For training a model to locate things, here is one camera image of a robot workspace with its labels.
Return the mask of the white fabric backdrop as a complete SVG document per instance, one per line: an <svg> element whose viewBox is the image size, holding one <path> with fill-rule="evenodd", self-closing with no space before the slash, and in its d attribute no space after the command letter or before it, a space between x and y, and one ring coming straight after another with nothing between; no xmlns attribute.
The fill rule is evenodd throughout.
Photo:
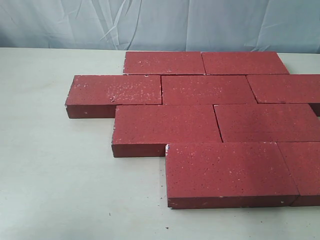
<svg viewBox="0 0 320 240"><path fill-rule="evenodd" d="M320 51L317 0L3 0L0 45L137 51Z"/></svg>

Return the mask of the red brick third row right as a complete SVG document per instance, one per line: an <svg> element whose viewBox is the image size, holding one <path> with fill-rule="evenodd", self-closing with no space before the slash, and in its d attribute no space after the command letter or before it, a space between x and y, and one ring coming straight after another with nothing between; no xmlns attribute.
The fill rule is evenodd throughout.
<svg viewBox="0 0 320 240"><path fill-rule="evenodd" d="M219 104L214 111L223 142L320 140L320 120L306 103Z"/></svg>

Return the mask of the red brick right second row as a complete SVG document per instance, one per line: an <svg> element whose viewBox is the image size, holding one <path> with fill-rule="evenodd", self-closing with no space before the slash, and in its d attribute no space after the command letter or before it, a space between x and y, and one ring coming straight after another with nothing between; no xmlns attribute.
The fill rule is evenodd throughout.
<svg viewBox="0 0 320 240"><path fill-rule="evenodd" d="M318 74L252 74L246 78L259 104L309 104L320 115Z"/></svg>

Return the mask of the red brick with metal studs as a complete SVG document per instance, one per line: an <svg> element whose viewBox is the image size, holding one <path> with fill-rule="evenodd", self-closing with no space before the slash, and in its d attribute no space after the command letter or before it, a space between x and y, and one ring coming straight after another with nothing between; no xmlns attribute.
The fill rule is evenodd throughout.
<svg viewBox="0 0 320 240"><path fill-rule="evenodd" d="M65 108L70 119L109 119L120 105L160 104L159 75L75 75Z"/></svg>

